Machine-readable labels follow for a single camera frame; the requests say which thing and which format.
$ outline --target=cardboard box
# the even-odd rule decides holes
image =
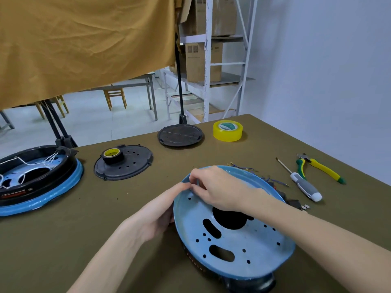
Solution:
[[[205,34],[206,0],[184,0],[180,27],[185,36]],[[212,36],[236,34],[235,0],[213,0]]]
[[[186,47],[185,45],[180,45],[180,53],[179,53],[179,63],[181,65],[181,74],[186,74]],[[177,74],[176,70],[176,60],[175,63],[169,67],[170,71]]]
[[[212,42],[211,63],[222,62],[222,43]],[[205,50],[204,43],[186,44],[186,75],[188,82],[202,82],[205,80]],[[210,81],[221,80],[221,66],[210,67]]]

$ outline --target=left hand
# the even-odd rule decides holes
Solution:
[[[190,183],[174,185],[134,214],[142,223],[141,237],[143,241],[149,241],[162,234],[169,223],[174,221],[172,212],[174,198],[181,191],[189,189],[190,185]]]

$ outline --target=white wire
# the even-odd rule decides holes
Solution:
[[[46,157],[46,158],[44,159],[44,161],[37,162],[37,163],[35,163],[35,164],[27,163],[27,162],[25,162],[22,158],[16,156],[16,157],[14,157],[14,158],[12,158],[12,159],[9,159],[9,160],[7,160],[7,161],[4,161],[4,162],[0,163],[0,165],[3,164],[3,163],[9,162],[9,161],[13,161],[13,160],[19,159],[21,162],[23,162],[24,164],[26,164],[26,165],[28,165],[28,166],[35,166],[35,165],[37,165],[37,164],[43,163],[43,165],[44,165],[45,167],[47,167],[48,169],[53,169],[52,167],[49,167],[49,166],[46,165],[45,163],[46,163],[46,162],[49,162],[49,165],[50,165],[51,163],[53,163],[53,161],[54,161],[54,159],[56,158],[56,155],[57,155],[57,154],[58,154],[58,153],[53,153],[52,155]],[[3,188],[8,189],[10,186],[9,186],[9,187],[5,187],[5,186],[2,185],[2,184],[3,184],[3,180],[4,180],[4,176],[3,176],[2,174],[0,174],[0,178],[1,178],[1,180],[0,180],[0,188],[3,187]],[[20,184],[23,184],[25,178],[26,178],[26,173],[23,173],[23,180],[22,180],[21,183],[19,183],[19,185],[20,185]]]

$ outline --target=hand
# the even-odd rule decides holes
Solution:
[[[195,194],[222,211],[241,211],[243,196],[254,192],[253,188],[217,166],[193,169],[190,183]]]
[[[162,234],[167,229],[169,223],[174,221],[172,216],[174,198],[181,191],[189,188],[190,183],[178,183],[134,214],[141,221],[141,237],[143,241],[149,241],[155,236]]]

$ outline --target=mustard yellow cloth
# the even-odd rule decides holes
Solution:
[[[174,1],[0,0],[0,110],[172,65]]]

